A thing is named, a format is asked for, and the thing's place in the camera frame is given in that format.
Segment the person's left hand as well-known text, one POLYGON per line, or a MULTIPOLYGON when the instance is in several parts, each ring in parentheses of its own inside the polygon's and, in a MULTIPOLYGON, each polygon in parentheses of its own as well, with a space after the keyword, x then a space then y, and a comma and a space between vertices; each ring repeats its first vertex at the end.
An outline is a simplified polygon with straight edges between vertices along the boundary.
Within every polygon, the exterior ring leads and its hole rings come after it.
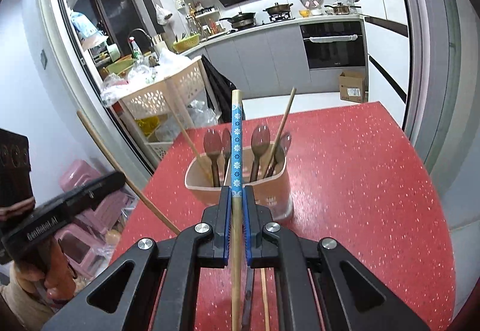
POLYGON ((74 297, 76 283, 67 258, 54 237, 50 239, 49 267, 44 274, 35 265, 29 263, 15 264, 16 280, 27 293, 38 295, 35 284, 43 282, 46 296, 56 302, 69 301, 74 297))

